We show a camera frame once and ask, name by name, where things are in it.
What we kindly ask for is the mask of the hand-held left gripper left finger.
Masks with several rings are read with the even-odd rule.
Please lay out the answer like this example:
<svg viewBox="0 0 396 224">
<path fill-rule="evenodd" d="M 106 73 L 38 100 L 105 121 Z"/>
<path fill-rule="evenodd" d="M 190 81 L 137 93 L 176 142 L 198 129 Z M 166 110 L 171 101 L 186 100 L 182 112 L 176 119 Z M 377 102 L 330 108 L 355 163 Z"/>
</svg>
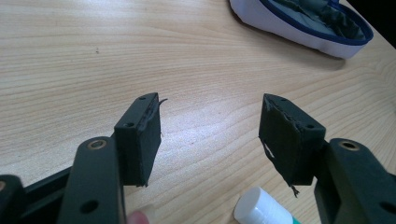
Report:
<svg viewBox="0 0 396 224">
<path fill-rule="evenodd" d="M 126 224 L 123 188 L 149 183 L 162 141 L 161 103 L 156 92 L 136 98 L 111 136 L 79 145 L 57 224 Z"/>
</svg>

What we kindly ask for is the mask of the white pencil case blue trim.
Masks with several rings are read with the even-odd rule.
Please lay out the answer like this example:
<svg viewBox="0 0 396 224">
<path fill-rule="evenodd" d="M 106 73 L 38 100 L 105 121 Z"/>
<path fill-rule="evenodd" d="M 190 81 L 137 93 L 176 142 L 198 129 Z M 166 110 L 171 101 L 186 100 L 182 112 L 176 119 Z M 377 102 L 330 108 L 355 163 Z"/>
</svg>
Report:
<svg viewBox="0 0 396 224">
<path fill-rule="evenodd" d="M 245 24 L 349 59 L 374 37 L 369 24 L 339 0 L 230 0 Z"/>
</svg>

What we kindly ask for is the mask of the white glue stick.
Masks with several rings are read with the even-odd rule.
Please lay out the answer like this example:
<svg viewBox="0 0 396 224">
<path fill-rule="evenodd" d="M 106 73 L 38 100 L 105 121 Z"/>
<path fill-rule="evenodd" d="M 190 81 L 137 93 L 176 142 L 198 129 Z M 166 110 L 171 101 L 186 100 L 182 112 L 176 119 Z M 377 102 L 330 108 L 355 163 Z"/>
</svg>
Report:
<svg viewBox="0 0 396 224">
<path fill-rule="evenodd" d="M 239 224 L 302 224 L 260 187 L 245 192 L 233 211 Z"/>
</svg>

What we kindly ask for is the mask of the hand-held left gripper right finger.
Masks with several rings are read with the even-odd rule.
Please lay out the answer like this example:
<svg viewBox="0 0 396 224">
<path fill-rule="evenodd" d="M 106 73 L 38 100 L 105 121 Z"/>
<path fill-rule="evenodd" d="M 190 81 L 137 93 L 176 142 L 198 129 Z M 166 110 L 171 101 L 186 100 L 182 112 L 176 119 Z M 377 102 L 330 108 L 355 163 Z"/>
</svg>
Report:
<svg viewBox="0 0 396 224">
<path fill-rule="evenodd" d="M 396 175 L 366 146 L 325 139 L 326 128 L 286 98 L 265 93 L 259 138 L 294 194 L 315 184 L 322 224 L 396 224 Z"/>
</svg>

